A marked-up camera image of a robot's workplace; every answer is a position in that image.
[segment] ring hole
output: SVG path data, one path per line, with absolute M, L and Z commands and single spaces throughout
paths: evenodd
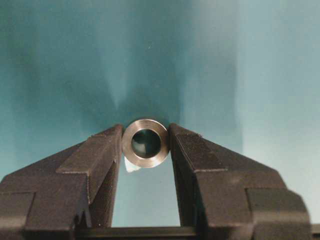
M 143 129 L 136 132 L 132 137 L 131 146 L 137 156 L 149 159 L 160 152 L 161 140 L 154 131 Z

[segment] teal background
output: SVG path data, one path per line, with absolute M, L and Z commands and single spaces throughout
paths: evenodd
M 178 123 L 279 170 L 320 222 L 320 1 L 2 0 L 0 178 L 115 123 Z M 113 225 L 179 224 L 171 159 Z

